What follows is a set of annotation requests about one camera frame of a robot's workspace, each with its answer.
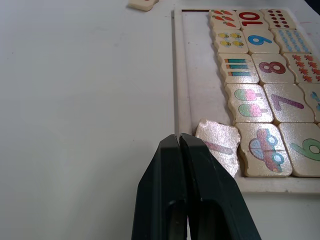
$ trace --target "green number 6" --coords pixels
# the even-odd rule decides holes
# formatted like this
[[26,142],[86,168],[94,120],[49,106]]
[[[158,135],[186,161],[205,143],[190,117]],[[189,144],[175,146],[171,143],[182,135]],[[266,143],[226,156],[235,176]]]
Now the green number 6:
[[[317,153],[314,153],[310,150],[312,146],[315,146],[318,149]],[[290,147],[295,150],[296,152],[300,153],[301,155],[315,160],[315,161],[320,161],[320,141],[317,141],[312,138],[308,138],[303,141],[302,147],[298,146],[295,143],[291,143]]]

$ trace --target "blue number 9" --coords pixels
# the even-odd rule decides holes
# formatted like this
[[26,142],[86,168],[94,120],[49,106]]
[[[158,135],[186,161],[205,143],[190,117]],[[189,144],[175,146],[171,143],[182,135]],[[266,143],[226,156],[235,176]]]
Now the blue number 9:
[[258,36],[258,35],[251,35],[248,37],[248,41],[251,43],[251,44],[254,44],[254,45],[262,45],[264,44],[264,42],[267,42],[268,44],[271,44],[272,41],[269,40],[268,38],[265,38],[263,36]]

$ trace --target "purple number 7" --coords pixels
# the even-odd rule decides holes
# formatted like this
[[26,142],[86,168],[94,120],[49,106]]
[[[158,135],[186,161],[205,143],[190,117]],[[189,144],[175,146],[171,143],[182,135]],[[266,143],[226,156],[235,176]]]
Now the purple number 7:
[[275,94],[271,94],[271,100],[273,101],[274,108],[277,111],[281,111],[280,102],[282,102],[284,104],[289,104],[289,105],[294,106],[294,107],[296,107],[298,109],[304,109],[305,108],[305,106],[302,105],[299,102],[292,101],[292,100],[290,100],[288,98],[285,98],[285,97],[282,97],[282,96],[278,96],[278,95],[275,95]]

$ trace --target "white table surface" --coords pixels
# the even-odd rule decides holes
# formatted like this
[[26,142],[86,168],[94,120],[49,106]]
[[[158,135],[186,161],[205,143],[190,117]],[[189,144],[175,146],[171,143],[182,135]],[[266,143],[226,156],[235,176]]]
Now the white table surface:
[[[0,3],[0,239],[129,240],[138,182],[174,132],[171,11],[302,0]],[[246,195],[262,239],[319,239],[320,197]]]

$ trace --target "loose puzzle piece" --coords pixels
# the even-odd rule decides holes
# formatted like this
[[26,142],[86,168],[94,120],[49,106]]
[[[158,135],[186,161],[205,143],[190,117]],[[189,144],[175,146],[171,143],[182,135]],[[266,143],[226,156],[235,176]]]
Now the loose puzzle piece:
[[150,11],[159,0],[129,0],[128,7],[142,11]]
[[291,159],[293,175],[320,177],[320,128],[314,123],[281,123],[279,129]]
[[304,92],[304,100],[312,109],[314,121],[320,123],[320,84],[300,83],[298,85]]
[[227,84],[228,107],[236,123],[272,123],[273,114],[265,92],[257,84]]
[[240,24],[241,29],[269,29],[268,23],[264,20],[264,15],[259,10],[243,9],[235,11]]
[[240,29],[240,22],[235,11],[212,9],[209,10],[210,25],[214,29]]
[[214,45],[218,53],[248,53],[248,46],[242,31],[230,29],[213,29]]
[[250,55],[245,53],[220,53],[221,74],[225,84],[257,84],[258,73]]
[[314,113],[304,100],[304,93],[295,84],[263,85],[269,100],[274,123],[313,123]]
[[289,69],[295,76],[296,83],[320,84],[320,62],[310,53],[285,53]]
[[274,39],[283,53],[310,53],[311,48],[305,38],[297,30],[271,29]]
[[251,55],[262,84],[294,83],[295,77],[287,68],[286,60],[276,53]]
[[270,29],[296,29],[296,24],[289,13],[282,9],[261,9],[264,20],[269,24]]
[[292,166],[279,130],[268,123],[237,123],[248,177],[286,177]]
[[278,54],[280,51],[280,47],[274,41],[274,35],[269,30],[244,29],[243,34],[250,54]]
[[239,170],[237,148],[240,143],[240,134],[238,129],[216,121],[201,119],[195,136],[202,139],[211,154],[234,177]]

